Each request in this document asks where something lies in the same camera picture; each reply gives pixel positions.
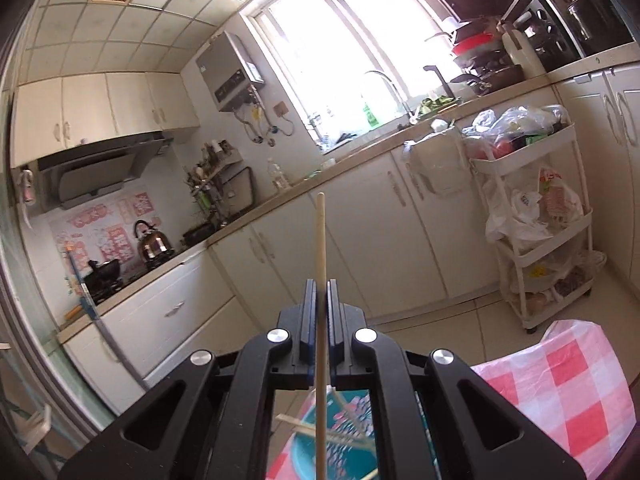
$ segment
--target faucet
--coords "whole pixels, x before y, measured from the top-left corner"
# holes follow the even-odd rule
[[[382,70],[367,70],[363,75],[367,75],[367,74],[378,74],[382,79],[384,79],[386,82],[388,82],[389,85],[391,86],[391,88],[394,91],[395,98],[402,105],[402,108],[404,108],[404,112],[405,112],[407,118],[409,119],[409,123],[410,124],[417,124],[418,123],[418,121],[414,118],[414,115],[412,114],[411,109],[407,105],[406,101],[404,99],[402,99],[402,96],[400,95],[400,92],[398,91],[398,88],[396,87],[395,83],[393,82],[393,80],[387,74],[382,72]]]

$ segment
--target stainless steel kettle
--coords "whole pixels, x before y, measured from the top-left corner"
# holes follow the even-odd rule
[[[146,226],[142,236],[138,236],[138,226]],[[169,256],[174,248],[166,235],[145,220],[138,220],[133,225],[133,234],[138,239],[138,253],[145,263],[156,261],[161,256]]]

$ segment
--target metal screw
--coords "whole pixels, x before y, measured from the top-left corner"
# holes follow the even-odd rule
[[[289,332],[283,328],[274,328],[267,334],[267,339],[272,343],[282,343],[289,338]]]
[[[449,350],[441,348],[433,353],[433,360],[439,365],[450,365],[453,362],[453,354]]]
[[[378,337],[378,334],[370,328],[361,328],[356,331],[355,336],[361,343],[373,343]]]
[[[196,366],[205,365],[212,359],[213,355],[211,355],[211,352],[207,352],[206,350],[197,350],[191,354],[191,362]]]

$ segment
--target dish soap bottle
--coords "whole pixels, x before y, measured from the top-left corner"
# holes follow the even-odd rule
[[[267,173],[271,177],[271,181],[273,185],[278,190],[278,193],[283,193],[287,189],[291,188],[287,177],[284,175],[284,172],[280,169],[271,157],[267,159]]]

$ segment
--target red checkered bag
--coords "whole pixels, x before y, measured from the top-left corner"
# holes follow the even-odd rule
[[[636,424],[620,363],[599,325],[554,322],[539,344],[473,367],[597,478]]]

